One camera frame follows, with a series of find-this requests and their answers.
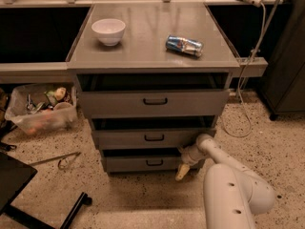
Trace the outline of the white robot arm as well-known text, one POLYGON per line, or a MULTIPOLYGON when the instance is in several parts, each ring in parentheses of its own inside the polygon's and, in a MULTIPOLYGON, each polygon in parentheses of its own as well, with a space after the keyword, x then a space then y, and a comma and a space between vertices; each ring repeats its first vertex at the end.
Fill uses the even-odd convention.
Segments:
POLYGON ((255 229, 253 215, 275 205, 275 190, 256 172, 223 151, 210 135, 199 135, 193 145, 180 149, 182 163, 175 179, 181 180, 199 161, 214 165, 204 177, 203 195, 207 229, 255 229))

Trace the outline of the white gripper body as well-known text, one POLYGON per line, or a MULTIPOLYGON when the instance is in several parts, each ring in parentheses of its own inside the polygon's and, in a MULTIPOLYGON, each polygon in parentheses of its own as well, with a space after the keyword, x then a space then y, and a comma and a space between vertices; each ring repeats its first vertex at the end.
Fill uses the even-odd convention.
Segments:
POLYGON ((182 161, 189 166, 194 166, 204 157, 205 154, 195 144, 184 148, 181 153, 182 161))

